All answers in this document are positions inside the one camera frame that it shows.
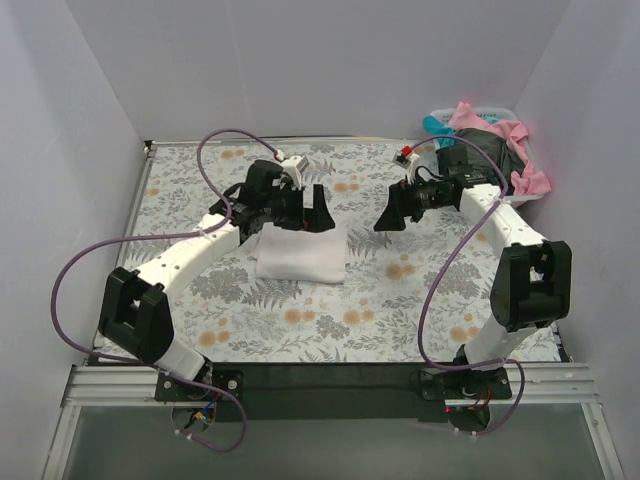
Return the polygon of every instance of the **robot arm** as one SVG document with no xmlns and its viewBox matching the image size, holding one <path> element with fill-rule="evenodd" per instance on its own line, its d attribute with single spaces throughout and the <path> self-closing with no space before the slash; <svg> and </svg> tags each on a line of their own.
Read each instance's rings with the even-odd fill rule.
<svg viewBox="0 0 640 480">
<path fill-rule="evenodd" d="M 427 209 L 444 206 L 456 207 L 475 224 L 500 194 L 498 186 L 468 165 L 464 147 L 438 150 L 441 180 L 422 179 L 416 157 L 406 147 L 394 159 L 407 168 L 407 178 L 389 187 L 387 207 L 374 230 L 404 230 L 405 217 L 418 222 Z M 507 358 L 525 338 L 569 311 L 571 250 L 566 243 L 549 242 L 506 203 L 498 206 L 481 232 L 500 263 L 490 294 L 491 316 L 457 355 L 458 362 L 469 364 Z"/>
<path fill-rule="evenodd" d="M 213 233 L 182 240 L 133 271 L 115 269 L 107 279 L 99 331 L 147 364 L 188 380 L 207 382 L 207 360 L 173 330 L 171 307 L 177 295 L 211 264 L 259 232 L 266 222 L 290 230 L 323 232 L 335 227 L 322 185 L 313 186 L 313 208 L 304 208 L 301 170 L 304 157 L 282 164 L 257 160 L 244 183 L 225 192 L 232 195 L 231 220 Z M 213 205 L 196 230 L 224 219 L 222 202 Z"/>
</svg>

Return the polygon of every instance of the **white backdrop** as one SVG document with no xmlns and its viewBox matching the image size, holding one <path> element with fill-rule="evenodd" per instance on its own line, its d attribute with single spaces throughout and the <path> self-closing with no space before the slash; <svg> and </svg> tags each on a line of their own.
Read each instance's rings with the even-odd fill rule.
<svg viewBox="0 0 640 480">
<path fill-rule="evenodd" d="M 591 367 L 629 479 L 640 478 L 639 21 L 631 0 L 573 0 L 516 107 L 554 186 L 534 225 L 573 249 L 560 332 Z"/>
<path fill-rule="evenodd" d="M 0 2 L 0 478 L 40 478 L 71 364 L 49 295 L 81 248 L 121 235 L 142 143 L 62 0 Z M 63 285 L 68 333 L 89 345 L 116 249 Z"/>
<path fill-rule="evenodd" d="M 145 139 L 416 136 L 514 107 L 568 0 L 67 0 Z"/>
</svg>

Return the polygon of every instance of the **pink cloth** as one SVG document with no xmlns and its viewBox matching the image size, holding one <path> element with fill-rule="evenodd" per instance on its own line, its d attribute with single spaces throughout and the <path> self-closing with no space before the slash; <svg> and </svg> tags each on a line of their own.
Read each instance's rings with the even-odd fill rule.
<svg viewBox="0 0 640 480">
<path fill-rule="evenodd" d="M 544 195 L 551 191 L 549 180 L 544 173 L 535 171 L 524 148 L 524 141 L 529 136 L 529 131 L 523 123 L 517 120 L 500 120 L 492 125 L 477 116 L 471 109 L 471 105 L 460 102 L 449 120 L 449 126 L 454 130 L 462 130 L 463 128 L 484 130 L 507 141 L 507 147 L 524 162 L 522 175 L 518 172 L 511 172 L 514 195 Z"/>
</svg>

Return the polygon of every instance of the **floral tablecloth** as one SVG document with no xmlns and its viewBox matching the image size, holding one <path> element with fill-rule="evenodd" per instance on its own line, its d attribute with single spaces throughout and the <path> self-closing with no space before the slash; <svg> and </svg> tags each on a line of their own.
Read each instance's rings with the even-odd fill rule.
<svg viewBox="0 0 640 480">
<path fill-rule="evenodd" d="M 440 265 L 469 228 L 453 208 L 426 212 L 404 232 L 375 233 L 388 185 L 404 171 L 391 164 L 400 143 L 283 144 L 306 155 L 306 185 L 326 187 L 329 210 L 349 223 L 349 263 L 343 285 L 260 280 L 252 256 L 257 238 L 217 261 L 179 296 L 173 309 L 177 335 L 214 361 L 408 362 L 419 361 L 416 331 Z M 259 145 L 206 147 L 203 160 L 226 188 L 244 179 L 250 163 L 269 158 Z M 432 148 L 422 152 L 435 163 Z M 195 146 L 159 147 L 145 187 L 134 234 L 191 230 L 217 199 L 200 177 Z M 131 244 L 125 267 L 134 268 L 169 242 Z M 433 359 L 451 360 L 489 314 L 488 292 L 497 259 L 476 236 L 449 269 L 425 328 Z M 105 341 L 103 351 L 124 354 Z M 514 352 L 526 361 L 556 361 L 550 329 Z"/>
</svg>

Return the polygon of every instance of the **white towel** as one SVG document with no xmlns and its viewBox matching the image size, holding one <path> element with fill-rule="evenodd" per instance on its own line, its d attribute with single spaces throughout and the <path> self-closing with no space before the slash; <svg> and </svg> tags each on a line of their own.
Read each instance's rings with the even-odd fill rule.
<svg viewBox="0 0 640 480">
<path fill-rule="evenodd" d="M 322 233 L 284 230 L 267 223 L 256 249 L 257 278 L 343 283 L 347 262 L 347 227 Z"/>
</svg>

